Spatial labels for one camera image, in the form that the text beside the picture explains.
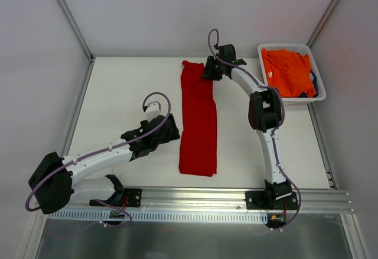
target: red towel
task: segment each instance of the red towel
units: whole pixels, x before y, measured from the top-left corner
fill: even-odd
[[[217,173],[217,108],[213,81],[203,80],[203,64],[183,61],[181,74],[184,131],[180,145],[180,173]]]

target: white plastic basket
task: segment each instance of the white plastic basket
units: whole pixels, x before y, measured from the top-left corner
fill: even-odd
[[[264,68],[264,63],[262,60],[262,55],[261,51],[263,49],[267,50],[280,50],[280,49],[286,49],[289,51],[294,51],[299,53],[300,55],[306,55],[308,54],[309,60],[311,63],[311,69],[315,73],[317,77],[317,82],[318,82],[318,91],[319,94],[316,98],[282,98],[282,101],[286,105],[292,105],[292,104],[309,104],[314,101],[322,101],[325,99],[325,89],[323,85],[323,81],[321,80],[319,70],[317,65],[315,64],[314,57],[312,56],[311,50],[309,47],[305,44],[297,44],[297,43],[267,43],[267,44],[260,44],[258,47],[259,50],[259,57],[260,57],[260,64],[261,64],[261,69],[262,69],[262,76],[264,79],[264,83],[267,85],[268,84],[268,79],[266,78],[266,73],[265,73],[265,68]]]

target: white tabletop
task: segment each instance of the white tabletop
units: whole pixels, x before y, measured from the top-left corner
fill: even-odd
[[[183,131],[181,62],[205,63],[206,58],[96,58],[80,111],[70,154],[105,145],[145,119],[142,101],[150,92],[165,93],[180,134]],[[246,69],[262,79],[259,59],[245,59]],[[162,113],[167,105],[159,96]],[[160,145],[147,157],[93,174],[116,174],[127,186],[263,188],[265,164],[257,133],[247,119],[249,97],[228,77],[214,82],[218,118],[217,174],[180,174],[180,140]],[[306,105],[286,106],[280,128],[286,171],[303,189],[328,189],[329,184]]]

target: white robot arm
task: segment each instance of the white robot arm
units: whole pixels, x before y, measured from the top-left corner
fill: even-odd
[[[264,92],[266,89],[262,89],[256,86],[254,81],[251,77],[240,69],[232,69],[231,71],[231,79],[236,82],[247,94],[247,96],[251,96],[255,92]],[[276,158],[274,154],[274,147],[273,147],[273,138],[276,142],[276,147],[278,150],[278,158],[279,163],[281,164],[282,170],[285,171],[284,160],[282,159],[281,155],[281,146],[279,143],[279,130],[274,132],[274,137],[272,136],[272,131],[274,128],[267,129],[266,132],[261,130],[257,130],[257,134],[259,136],[262,151],[265,160],[265,179],[269,183],[283,183],[286,182],[285,176],[279,171],[276,165]],[[286,197],[288,195],[281,195],[279,198]]]
[[[40,208],[43,213],[49,214],[68,203],[98,206],[96,199],[112,206],[121,206],[125,189],[116,176],[107,175],[100,179],[86,177],[107,167],[147,156],[160,144],[180,138],[173,114],[170,113],[169,100],[163,96],[168,101],[166,116],[161,115],[159,102],[151,102],[144,106],[146,120],[141,122],[141,127],[125,132],[108,145],[72,156],[59,157],[55,152],[46,155],[29,180],[32,193],[27,199],[26,209],[36,211]],[[29,206],[33,195],[39,204],[37,208]]]

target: orange cloth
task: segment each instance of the orange cloth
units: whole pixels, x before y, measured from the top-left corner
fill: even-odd
[[[317,94],[309,78],[311,63],[308,55],[288,50],[262,51],[268,85],[277,88],[283,98],[296,98],[302,92],[308,98]]]

